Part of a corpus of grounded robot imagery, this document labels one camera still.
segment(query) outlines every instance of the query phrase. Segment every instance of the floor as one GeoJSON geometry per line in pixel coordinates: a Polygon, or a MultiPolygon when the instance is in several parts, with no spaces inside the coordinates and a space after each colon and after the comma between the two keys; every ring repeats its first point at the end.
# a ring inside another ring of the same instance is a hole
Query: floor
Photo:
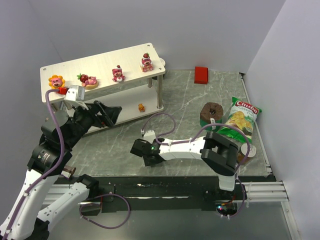
{"type": "MultiPolygon", "coordinates": [[[[146,84],[138,81],[121,85],[116,89],[99,92],[90,98],[122,91],[146,84]]],[[[176,130],[167,138],[189,139],[201,128],[200,111],[207,102],[219,103],[224,110],[223,123],[226,121],[232,97],[247,100],[242,79],[236,72],[209,72],[206,85],[194,84],[193,70],[169,70],[163,79],[164,112],[173,115],[176,130]]],[[[216,176],[203,161],[196,159],[174,159],[156,166],[144,166],[144,161],[130,153],[135,139],[141,138],[140,129],[146,118],[134,120],[111,129],[101,130],[83,137],[72,151],[69,166],[76,167],[76,175],[91,176],[216,176]]],[[[173,126],[171,119],[160,116],[150,121],[147,129],[156,134],[167,132],[173,126]]],[[[257,154],[247,164],[241,166],[241,176],[267,176],[266,161],[263,156],[257,130],[254,129],[252,142],[257,154]]]]}
{"type": "MultiPolygon", "coordinates": [[[[127,212],[100,213],[91,218],[116,226],[127,212]]],[[[220,219],[216,212],[189,210],[132,211],[120,228],[108,230],[80,219],[74,208],[53,229],[48,240],[290,240],[280,202],[255,202],[238,216],[220,219]]]]}

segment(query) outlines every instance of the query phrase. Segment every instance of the marble surface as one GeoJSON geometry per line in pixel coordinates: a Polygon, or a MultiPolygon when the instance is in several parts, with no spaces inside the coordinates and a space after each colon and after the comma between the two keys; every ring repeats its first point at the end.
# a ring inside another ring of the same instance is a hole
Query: marble surface
{"type": "MultiPolygon", "coordinates": [[[[164,112],[173,115],[176,130],[166,138],[178,140],[193,137],[201,128],[200,111],[207,102],[219,103],[224,110],[222,122],[229,115],[232,96],[243,101],[247,100],[241,76],[235,72],[209,72],[209,83],[194,84],[193,70],[169,70],[163,79],[164,112]]],[[[89,95],[86,99],[122,91],[139,85],[142,80],[116,89],[89,95]]],[[[84,136],[72,151],[73,158],[69,166],[76,167],[76,175],[91,176],[216,176],[205,162],[196,159],[174,159],[155,166],[145,167],[142,158],[130,153],[135,139],[141,138],[140,129],[147,118],[117,125],[91,135],[84,136]]],[[[156,134],[167,132],[173,126],[167,116],[152,119],[146,130],[154,130],[156,134]]],[[[257,130],[254,129],[252,143],[257,153],[247,164],[240,167],[241,176],[267,176],[266,162],[257,130]]]]}

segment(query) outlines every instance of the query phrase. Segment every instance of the robotic arm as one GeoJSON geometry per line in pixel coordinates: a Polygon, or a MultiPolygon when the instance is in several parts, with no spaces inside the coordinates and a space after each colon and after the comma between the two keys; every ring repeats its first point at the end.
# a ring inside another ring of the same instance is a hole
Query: robotic arm
{"type": "Polygon", "coordinates": [[[84,92],[83,87],[75,85],[67,90],[64,100],[73,106],[73,117],[68,116],[65,111],[57,111],[54,114],[64,140],[62,162],[27,192],[29,186],[54,168],[61,155],[60,140],[54,121],[50,119],[41,127],[43,134],[27,164],[28,170],[22,189],[11,212],[0,226],[0,240],[45,240],[56,223],[72,207],[97,194],[99,182],[88,175],[83,175],[69,192],[39,211],[49,189],[72,157],[71,151],[76,143],[92,126],[113,127],[122,110],[121,107],[107,107],[99,101],[84,103],[82,102],[84,92]]]}
{"type": "Polygon", "coordinates": [[[145,166],[153,166],[173,159],[203,160],[218,174],[221,190],[232,192],[235,189],[235,173],[238,146],[216,132],[209,131],[206,136],[194,141],[170,140],[159,138],[156,141],[154,131],[147,131],[143,139],[137,139],[131,153],[142,157],[145,166]]]}

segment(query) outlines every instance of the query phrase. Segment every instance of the green chip bag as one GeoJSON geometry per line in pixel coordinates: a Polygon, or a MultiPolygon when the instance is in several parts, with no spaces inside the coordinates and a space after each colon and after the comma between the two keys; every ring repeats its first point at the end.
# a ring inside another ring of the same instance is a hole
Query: green chip bag
{"type": "MultiPolygon", "coordinates": [[[[252,106],[250,103],[240,101],[236,97],[232,97],[232,108],[225,124],[240,129],[252,143],[252,133],[254,131],[254,124],[261,109],[252,106]]],[[[229,138],[238,140],[241,143],[245,143],[245,138],[237,131],[222,127],[219,134],[226,135],[229,138]]]]}

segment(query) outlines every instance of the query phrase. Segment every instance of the white shelf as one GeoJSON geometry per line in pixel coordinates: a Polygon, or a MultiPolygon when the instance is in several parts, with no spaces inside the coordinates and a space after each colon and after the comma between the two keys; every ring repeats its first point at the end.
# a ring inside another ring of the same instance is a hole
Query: white shelf
{"type": "MultiPolygon", "coordinates": [[[[118,84],[126,84],[131,81],[152,78],[154,76],[162,75],[165,72],[166,69],[152,43],[145,43],[120,50],[44,66],[40,68],[42,102],[46,102],[45,94],[47,90],[51,89],[49,86],[49,78],[52,75],[63,76],[66,87],[70,85],[81,85],[81,82],[77,79],[77,75],[80,73],[96,77],[99,82],[99,86],[92,90],[86,90],[86,95],[88,95],[90,93],[117,87],[118,84]],[[154,68],[152,71],[143,72],[140,68],[141,58],[144,53],[150,54],[154,68]],[[120,83],[112,80],[112,69],[117,65],[121,66],[123,71],[122,73],[125,76],[125,80],[120,83]]],[[[58,93],[50,94],[51,103],[63,100],[64,95],[60,95],[58,93]]]]}
{"type": "MultiPolygon", "coordinates": [[[[118,117],[116,125],[122,124],[134,119],[138,119],[144,116],[148,116],[154,113],[158,113],[164,110],[164,107],[157,108],[157,92],[154,87],[148,87],[148,85],[142,85],[128,90],[112,93],[106,96],[101,96],[92,100],[86,101],[86,103],[93,103],[94,101],[100,101],[108,107],[122,107],[122,111],[118,117]],[[143,104],[145,112],[139,112],[138,105],[143,104]]],[[[67,111],[69,116],[73,116],[74,110],[67,111]]],[[[88,133],[93,133],[105,128],[91,127],[88,133]]]]}

